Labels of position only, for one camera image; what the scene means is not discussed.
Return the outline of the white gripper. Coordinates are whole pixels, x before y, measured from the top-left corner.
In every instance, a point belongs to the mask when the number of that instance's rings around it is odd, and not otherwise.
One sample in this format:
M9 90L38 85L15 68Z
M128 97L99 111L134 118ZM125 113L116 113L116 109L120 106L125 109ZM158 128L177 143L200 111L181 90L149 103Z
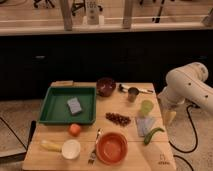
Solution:
M157 95L163 111L174 110L184 103L184 98L170 87L164 87ZM175 111L166 111L164 113L164 125L170 125L176 116Z

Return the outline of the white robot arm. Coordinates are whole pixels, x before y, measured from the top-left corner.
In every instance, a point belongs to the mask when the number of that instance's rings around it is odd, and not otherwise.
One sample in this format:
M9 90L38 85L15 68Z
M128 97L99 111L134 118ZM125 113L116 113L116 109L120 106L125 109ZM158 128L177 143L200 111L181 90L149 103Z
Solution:
M166 86L157 96L162 105L164 125L173 121L176 116L175 108L186 99L213 114L213 88L205 83L208 74L207 67L200 62L193 62L167 73Z

